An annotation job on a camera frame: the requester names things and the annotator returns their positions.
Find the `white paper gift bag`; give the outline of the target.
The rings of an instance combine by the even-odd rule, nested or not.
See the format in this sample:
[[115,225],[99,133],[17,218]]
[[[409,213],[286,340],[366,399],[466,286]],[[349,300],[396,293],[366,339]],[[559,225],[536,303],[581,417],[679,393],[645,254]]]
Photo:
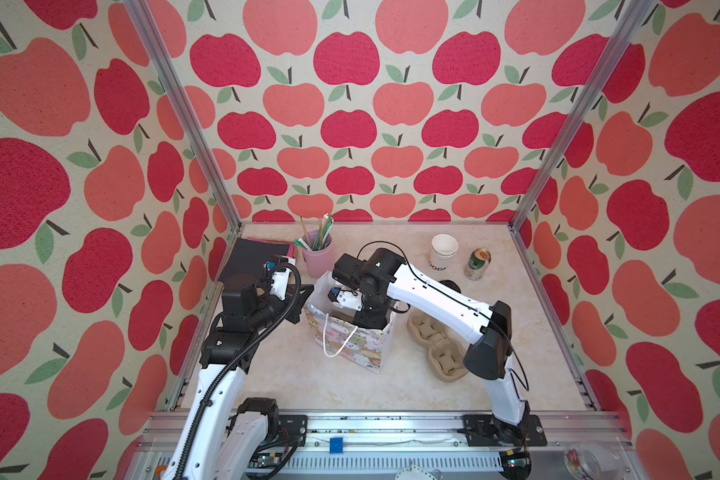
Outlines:
[[326,357],[343,357],[378,374],[384,361],[391,357],[392,338],[399,315],[389,311],[385,317],[387,324],[381,329],[358,327],[353,321],[354,314],[359,313],[360,295],[346,294],[349,305],[345,306],[330,298],[333,291],[341,296],[342,290],[345,290],[343,285],[330,273],[324,273],[302,310],[302,318]]

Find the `cardboard cup carrier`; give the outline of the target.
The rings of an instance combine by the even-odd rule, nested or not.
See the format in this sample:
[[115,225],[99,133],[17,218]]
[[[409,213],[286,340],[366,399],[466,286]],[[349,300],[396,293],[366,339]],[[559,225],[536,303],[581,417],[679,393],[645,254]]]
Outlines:
[[413,341],[426,350],[426,360],[435,376],[452,383],[468,374],[464,366],[466,350],[449,336],[448,327],[421,311],[411,314],[407,329]]

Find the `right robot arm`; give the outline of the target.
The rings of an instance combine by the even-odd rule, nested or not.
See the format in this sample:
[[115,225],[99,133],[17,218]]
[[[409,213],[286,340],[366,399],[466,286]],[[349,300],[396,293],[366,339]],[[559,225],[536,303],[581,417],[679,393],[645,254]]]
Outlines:
[[471,299],[415,268],[404,256],[377,249],[369,259],[343,254],[332,278],[359,295],[353,323],[378,329],[387,324],[387,313],[403,302],[443,323],[469,347],[463,364],[484,381],[492,406],[492,425],[505,444],[520,444],[528,431],[529,403],[512,379],[515,366],[511,344],[511,308]]

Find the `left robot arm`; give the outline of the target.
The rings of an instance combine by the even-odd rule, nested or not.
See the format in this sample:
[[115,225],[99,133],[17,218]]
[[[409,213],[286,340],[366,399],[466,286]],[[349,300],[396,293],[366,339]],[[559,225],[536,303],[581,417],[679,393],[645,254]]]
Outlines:
[[288,262],[258,280],[227,278],[222,311],[201,348],[197,393],[163,479],[240,479],[259,445],[277,435],[275,400],[233,407],[260,343],[284,321],[298,322],[312,291]]

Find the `pink straw holder cup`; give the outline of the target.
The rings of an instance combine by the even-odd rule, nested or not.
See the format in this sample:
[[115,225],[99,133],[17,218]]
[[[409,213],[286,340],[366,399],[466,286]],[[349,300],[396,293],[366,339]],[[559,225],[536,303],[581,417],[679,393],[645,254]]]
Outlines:
[[324,246],[317,250],[301,249],[308,274],[315,279],[320,278],[326,272],[331,272],[336,261],[336,253],[333,245],[333,238],[327,235]]

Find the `black napkin stack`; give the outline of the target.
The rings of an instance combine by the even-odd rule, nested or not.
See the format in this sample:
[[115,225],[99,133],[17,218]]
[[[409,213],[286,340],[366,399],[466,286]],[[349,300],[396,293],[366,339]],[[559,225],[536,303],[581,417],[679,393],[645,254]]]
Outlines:
[[257,239],[237,239],[226,264],[220,270],[218,281],[224,282],[237,274],[259,278],[264,263],[274,256],[293,257],[294,245]]

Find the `brown wooden stirrer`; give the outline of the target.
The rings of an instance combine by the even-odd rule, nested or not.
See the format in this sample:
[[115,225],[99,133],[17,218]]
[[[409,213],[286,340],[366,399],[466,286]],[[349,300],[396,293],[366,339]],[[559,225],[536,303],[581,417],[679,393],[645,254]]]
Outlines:
[[306,222],[305,222],[305,220],[304,220],[304,218],[303,218],[302,216],[300,216],[299,219],[300,219],[300,223],[301,223],[302,230],[303,230],[303,240],[302,240],[302,243],[305,245],[304,248],[306,248],[306,249],[308,249],[308,250],[311,250],[312,247],[311,247],[311,243],[310,243],[310,240],[309,240],[309,231],[308,231]]

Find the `green paper straw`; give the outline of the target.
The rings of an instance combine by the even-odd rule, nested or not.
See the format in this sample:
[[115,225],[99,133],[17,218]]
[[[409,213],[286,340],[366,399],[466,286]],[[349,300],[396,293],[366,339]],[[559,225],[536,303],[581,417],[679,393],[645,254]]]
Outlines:
[[325,214],[320,222],[318,235],[316,236],[315,248],[317,251],[324,250],[327,246],[327,237],[332,229],[334,220],[331,214]]

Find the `green drink can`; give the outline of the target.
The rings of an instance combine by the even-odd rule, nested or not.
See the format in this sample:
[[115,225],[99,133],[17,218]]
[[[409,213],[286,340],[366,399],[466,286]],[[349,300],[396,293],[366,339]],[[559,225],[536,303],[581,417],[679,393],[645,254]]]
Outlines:
[[480,280],[491,262],[491,253],[486,248],[477,248],[471,252],[466,263],[464,274],[473,281]]

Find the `blue small block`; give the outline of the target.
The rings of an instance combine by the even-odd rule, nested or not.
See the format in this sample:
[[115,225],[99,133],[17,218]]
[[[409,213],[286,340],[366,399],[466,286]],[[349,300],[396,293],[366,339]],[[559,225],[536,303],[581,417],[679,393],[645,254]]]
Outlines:
[[329,439],[329,453],[342,454],[344,451],[344,439],[341,437],[333,437]]

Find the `clear plastic container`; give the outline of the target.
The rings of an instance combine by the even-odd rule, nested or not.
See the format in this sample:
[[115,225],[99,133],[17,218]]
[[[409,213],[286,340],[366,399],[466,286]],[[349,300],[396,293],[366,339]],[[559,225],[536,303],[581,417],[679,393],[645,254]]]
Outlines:
[[625,465],[616,452],[597,442],[572,445],[564,453],[564,462],[577,480],[617,480],[625,473]]

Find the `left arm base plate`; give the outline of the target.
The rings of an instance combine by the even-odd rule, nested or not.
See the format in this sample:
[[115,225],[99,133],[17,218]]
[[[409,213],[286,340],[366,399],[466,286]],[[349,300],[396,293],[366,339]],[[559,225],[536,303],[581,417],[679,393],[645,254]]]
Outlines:
[[265,416],[266,435],[257,445],[257,449],[286,445],[304,446],[308,419],[307,415]]

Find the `left aluminium frame post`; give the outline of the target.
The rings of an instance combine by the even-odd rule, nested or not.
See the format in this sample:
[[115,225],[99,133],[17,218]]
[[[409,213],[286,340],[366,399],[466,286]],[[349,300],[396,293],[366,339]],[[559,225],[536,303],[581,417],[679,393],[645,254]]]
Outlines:
[[147,1],[125,0],[124,5],[134,28],[150,57],[159,80],[166,91],[173,110],[185,133],[190,147],[195,153],[206,180],[209,182],[222,213],[227,219],[235,237],[240,237],[242,221],[226,189],[216,157],[206,141],[199,118],[192,102],[173,66],[167,46],[163,41],[157,22]]

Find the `aluminium frame post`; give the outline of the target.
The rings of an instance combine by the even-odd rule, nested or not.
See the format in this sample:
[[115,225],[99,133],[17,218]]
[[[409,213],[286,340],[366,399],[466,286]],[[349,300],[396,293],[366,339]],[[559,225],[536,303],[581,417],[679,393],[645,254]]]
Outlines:
[[616,28],[595,64],[592,74],[584,84],[581,94],[573,103],[573,108],[563,123],[553,146],[544,156],[537,174],[521,199],[509,224],[511,234],[517,235],[519,233],[532,207],[537,203],[538,197],[551,178],[557,163],[562,159],[565,151],[578,133],[590,108],[599,98],[633,37],[649,16],[651,9],[656,5],[657,1],[635,0],[625,7],[624,13],[618,20]]
[[199,118],[192,102],[173,66],[167,46],[163,41],[157,22],[147,1],[125,0],[124,5],[134,28],[150,57],[159,80],[166,91],[173,110],[185,133],[190,147],[195,153],[206,180],[209,182],[222,213],[227,219],[235,237],[240,237],[242,221],[226,189],[216,157],[206,141]]

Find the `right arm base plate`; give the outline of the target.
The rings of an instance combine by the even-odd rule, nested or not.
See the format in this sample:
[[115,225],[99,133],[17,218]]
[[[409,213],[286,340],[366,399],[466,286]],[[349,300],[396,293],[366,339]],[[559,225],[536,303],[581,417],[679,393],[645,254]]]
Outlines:
[[463,434],[470,447],[544,447],[548,445],[537,415],[529,415],[519,425],[497,420],[493,415],[469,414],[462,417]]

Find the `right aluminium frame post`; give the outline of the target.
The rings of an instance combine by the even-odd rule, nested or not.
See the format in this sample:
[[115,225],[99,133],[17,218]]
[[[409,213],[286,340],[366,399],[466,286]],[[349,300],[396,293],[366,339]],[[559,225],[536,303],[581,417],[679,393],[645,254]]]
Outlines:
[[625,7],[624,13],[618,20],[616,28],[595,64],[592,74],[584,84],[581,94],[573,103],[573,108],[563,123],[553,146],[544,156],[537,174],[521,199],[509,224],[511,234],[517,235],[519,233],[532,207],[537,203],[538,197],[551,178],[557,163],[562,159],[565,151],[578,133],[590,108],[599,98],[633,37],[649,16],[651,9],[656,5],[657,1],[635,0]]

